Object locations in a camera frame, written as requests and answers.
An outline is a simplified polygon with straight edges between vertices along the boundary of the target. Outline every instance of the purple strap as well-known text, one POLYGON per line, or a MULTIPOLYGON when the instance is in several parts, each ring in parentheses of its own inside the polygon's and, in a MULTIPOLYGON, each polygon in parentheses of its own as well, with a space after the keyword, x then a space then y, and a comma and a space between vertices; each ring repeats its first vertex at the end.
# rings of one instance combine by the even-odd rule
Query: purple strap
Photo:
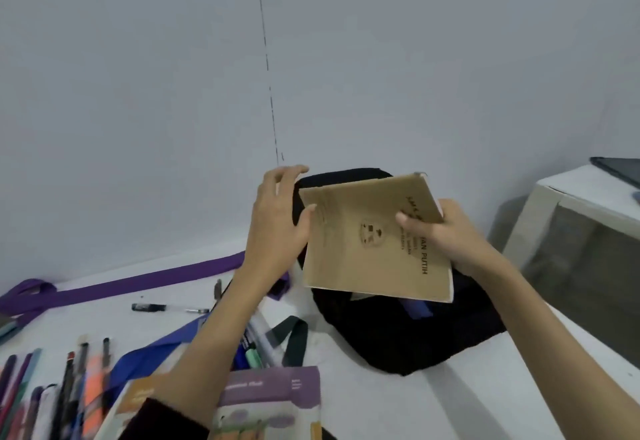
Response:
POLYGON ((235 270, 242 265, 243 260, 244 251, 194 265, 65 291, 58 291, 52 283, 32 278, 19 283, 0 297, 0 312, 9 316, 20 315, 16 322, 19 328, 23 328, 48 309, 212 277, 235 270))

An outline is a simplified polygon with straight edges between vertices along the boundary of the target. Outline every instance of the white table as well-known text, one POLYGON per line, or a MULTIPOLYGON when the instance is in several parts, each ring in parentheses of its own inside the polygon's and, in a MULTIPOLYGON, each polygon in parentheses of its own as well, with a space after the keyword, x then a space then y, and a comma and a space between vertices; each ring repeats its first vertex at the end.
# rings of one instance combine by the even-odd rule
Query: white table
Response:
MULTIPOLYGON (((538 250, 556 206, 570 209, 640 240, 640 204, 635 187, 594 165, 583 165, 538 181, 529 194, 504 248, 504 255, 523 268, 538 250)), ((582 235, 587 240, 588 233, 582 235)))
MULTIPOLYGON (((242 245, 227 243, 216 249, 128 266, 68 282, 64 288, 226 256, 241 250, 242 245)), ((299 279, 299 273, 296 266, 292 276, 299 279)), ((231 275, 220 276, 227 284, 231 275)), ((208 278, 50 310, 0 348, 0 363, 4 364, 10 354, 24 354, 35 347, 43 347, 44 353, 29 392, 39 384, 59 382, 66 355, 75 349, 80 334, 90 335, 94 350, 104 337, 110 337, 117 359, 194 318, 186 313, 132 312, 133 302, 205 307, 212 297, 215 280, 208 278)), ((311 331, 305 364, 315 364, 320 369, 322 421, 341 440, 562 438, 506 333, 463 351, 444 364, 399 377, 375 371, 356 356, 322 319, 310 291, 299 284, 280 302, 264 299, 260 312, 271 325, 292 314, 309 322, 311 331)), ((629 394, 640 400, 640 371, 558 315, 597 362, 629 394)))

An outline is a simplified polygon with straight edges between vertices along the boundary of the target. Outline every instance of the textbook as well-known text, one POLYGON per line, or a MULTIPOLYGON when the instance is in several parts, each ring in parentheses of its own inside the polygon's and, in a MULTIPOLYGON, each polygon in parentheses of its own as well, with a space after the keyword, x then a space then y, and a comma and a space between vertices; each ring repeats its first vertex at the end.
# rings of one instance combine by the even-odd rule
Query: textbook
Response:
POLYGON ((453 301, 451 262, 396 223, 396 212, 442 223, 424 174, 300 189, 316 204, 303 267, 306 285, 405 299, 453 301))

